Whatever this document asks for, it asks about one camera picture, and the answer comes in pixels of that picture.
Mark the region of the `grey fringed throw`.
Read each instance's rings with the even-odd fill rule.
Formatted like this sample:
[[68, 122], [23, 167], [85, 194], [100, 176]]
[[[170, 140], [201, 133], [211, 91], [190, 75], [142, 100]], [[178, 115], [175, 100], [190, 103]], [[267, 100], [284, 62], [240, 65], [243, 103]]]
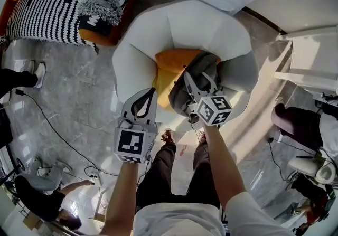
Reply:
[[79, 29], [108, 36], [121, 22], [122, 14], [119, 0], [83, 0], [79, 4]]

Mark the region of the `person's dark trousers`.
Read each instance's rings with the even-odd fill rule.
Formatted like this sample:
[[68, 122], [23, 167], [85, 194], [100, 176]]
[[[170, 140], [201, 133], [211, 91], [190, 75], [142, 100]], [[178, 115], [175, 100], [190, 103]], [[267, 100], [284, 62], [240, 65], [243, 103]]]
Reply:
[[136, 192], [136, 211], [157, 203], [195, 203], [220, 207], [214, 186], [208, 145], [198, 145], [194, 153], [193, 176], [185, 195], [171, 191], [171, 173], [176, 145], [164, 145]]

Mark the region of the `yellow seat cushion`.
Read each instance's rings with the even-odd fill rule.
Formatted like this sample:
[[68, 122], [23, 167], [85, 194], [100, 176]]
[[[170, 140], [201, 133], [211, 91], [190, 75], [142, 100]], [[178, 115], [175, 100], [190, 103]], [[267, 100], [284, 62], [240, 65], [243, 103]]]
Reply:
[[181, 73], [169, 72], [164, 69], [158, 68], [156, 77], [153, 81], [152, 87], [157, 91], [157, 103], [163, 109], [174, 112], [170, 105], [169, 94], [174, 87], [174, 82], [179, 79]]

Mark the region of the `person's left forearm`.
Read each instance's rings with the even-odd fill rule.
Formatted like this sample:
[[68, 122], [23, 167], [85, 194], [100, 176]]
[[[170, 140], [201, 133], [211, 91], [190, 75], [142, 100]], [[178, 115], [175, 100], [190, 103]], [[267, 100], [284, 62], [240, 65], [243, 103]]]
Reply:
[[108, 203], [105, 223], [100, 232], [101, 235], [131, 235], [136, 209], [137, 176], [137, 163], [124, 162], [122, 164]]

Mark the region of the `dark backpack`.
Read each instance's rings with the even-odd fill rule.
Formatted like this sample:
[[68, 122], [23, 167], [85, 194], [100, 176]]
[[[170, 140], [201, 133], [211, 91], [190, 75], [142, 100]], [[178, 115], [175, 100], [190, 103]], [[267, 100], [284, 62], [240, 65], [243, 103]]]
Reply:
[[208, 91], [211, 88], [210, 82], [202, 72], [205, 72], [215, 82], [218, 89], [222, 88], [220, 85], [221, 80], [217, 74], [217, 64], [219, 60], [216, 55], [202, 51], [189, 65], [184, 66], [183, 73], [174, 82], [174, 86], [169, 94], [169, 102], [175, 112], [184, 117], [189, 117], [187, 111], [188, 105], [193, 102], [193, 99], [189, 95], [185, 85], [184, 74], [186, 71], [191, 75], [196, 86], [202, 91]]

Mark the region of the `white round armchair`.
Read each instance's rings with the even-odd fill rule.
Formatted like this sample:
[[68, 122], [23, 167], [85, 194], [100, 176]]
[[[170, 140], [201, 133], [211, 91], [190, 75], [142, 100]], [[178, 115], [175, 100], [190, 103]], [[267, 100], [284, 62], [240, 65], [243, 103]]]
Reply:
[[237, 19], [198, 0], [157, 5], [133, 20], [112, 56], [119, 101], [152, 86], [155, 55], [169, 49], [202, 50], [220, 58], [218, 74], [233, 108], [224, 126], [234, 123], [259, 76], [250, 36]]

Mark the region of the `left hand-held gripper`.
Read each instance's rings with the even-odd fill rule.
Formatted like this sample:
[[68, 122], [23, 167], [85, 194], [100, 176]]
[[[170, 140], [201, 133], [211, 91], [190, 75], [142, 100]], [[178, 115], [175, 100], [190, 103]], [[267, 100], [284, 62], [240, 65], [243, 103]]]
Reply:
[[144, 164], [149, 160], [158, 129], [147, 124], [154, 124], [156, 108], [155, 88], [141, 90], [125, 101], [123, 118], [115, 128], [114, 154], [120, 161]]

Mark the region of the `person's right forearm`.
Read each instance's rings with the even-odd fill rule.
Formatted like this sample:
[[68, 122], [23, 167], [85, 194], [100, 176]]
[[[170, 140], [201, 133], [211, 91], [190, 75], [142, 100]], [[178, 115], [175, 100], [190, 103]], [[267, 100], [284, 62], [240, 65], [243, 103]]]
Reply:
[[215, 189], [222, 208], [225, 209], [233, 197], [246, 189], [237, 165], [217, 126], [204, 125], [203, 128], [209, 149]]

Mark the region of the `white cabinet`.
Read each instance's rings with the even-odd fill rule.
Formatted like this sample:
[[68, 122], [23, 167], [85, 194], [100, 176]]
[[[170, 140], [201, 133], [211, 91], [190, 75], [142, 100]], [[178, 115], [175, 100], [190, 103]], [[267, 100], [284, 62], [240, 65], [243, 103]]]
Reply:
[[316, 100], [338, 99], [338, 25], [280, 35], [290, 56], [276, 79], [290, 81]]

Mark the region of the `black box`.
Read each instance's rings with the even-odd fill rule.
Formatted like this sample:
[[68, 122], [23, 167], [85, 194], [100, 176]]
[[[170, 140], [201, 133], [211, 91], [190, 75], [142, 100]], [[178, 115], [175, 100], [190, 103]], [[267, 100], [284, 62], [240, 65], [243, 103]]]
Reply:
[[3, 108], [0, 110], [0, 149], [9, 145], [12, 140], [11, 123]]

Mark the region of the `orange back cushion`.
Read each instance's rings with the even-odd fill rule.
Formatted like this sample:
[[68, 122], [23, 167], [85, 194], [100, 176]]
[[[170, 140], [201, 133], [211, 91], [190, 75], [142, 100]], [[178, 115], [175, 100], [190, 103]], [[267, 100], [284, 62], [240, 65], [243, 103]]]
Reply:
[[188, 67], [195, 73], [214, 68], [221, 59], [203, 50], [171, 49], [155, 55], [158, 70], [181, 74]]

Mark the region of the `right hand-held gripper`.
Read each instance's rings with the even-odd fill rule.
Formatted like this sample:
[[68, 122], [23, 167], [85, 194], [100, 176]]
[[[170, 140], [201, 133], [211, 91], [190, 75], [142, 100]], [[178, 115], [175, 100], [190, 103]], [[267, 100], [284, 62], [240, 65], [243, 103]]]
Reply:
[[197, 103], [192, 105], [192, 113], [196, 114], [207, 126], [223, 125], [232, 112], [232, 106], [226, 96], [221, 95], [215, 81], [205, 72], [202, 75], [208, 80], [209, 87], [205, 93], [199, 89], [192, 76], [185, 71], [184, 82], [193, 101]]

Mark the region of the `person's left shoe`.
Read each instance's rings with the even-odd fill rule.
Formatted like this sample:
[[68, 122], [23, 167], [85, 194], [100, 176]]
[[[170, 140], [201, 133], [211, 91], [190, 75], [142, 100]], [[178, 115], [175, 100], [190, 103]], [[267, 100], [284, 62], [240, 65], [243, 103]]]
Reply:
[[175, 145], [173, 131], [165, 129], [161, 134], [161, 141], [163, 141], [164, 145]]

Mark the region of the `person's white shirt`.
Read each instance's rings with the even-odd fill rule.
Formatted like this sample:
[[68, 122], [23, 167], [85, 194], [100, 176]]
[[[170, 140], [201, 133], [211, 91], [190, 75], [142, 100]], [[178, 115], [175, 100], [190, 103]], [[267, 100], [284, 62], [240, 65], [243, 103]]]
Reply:
[[[226, 204], [230, 236], [294, 236], [269, 217], [248, 192]], [[219, 210], [209, 204], [157, 203], [137, 212], [134, 236], [226, 236]]]

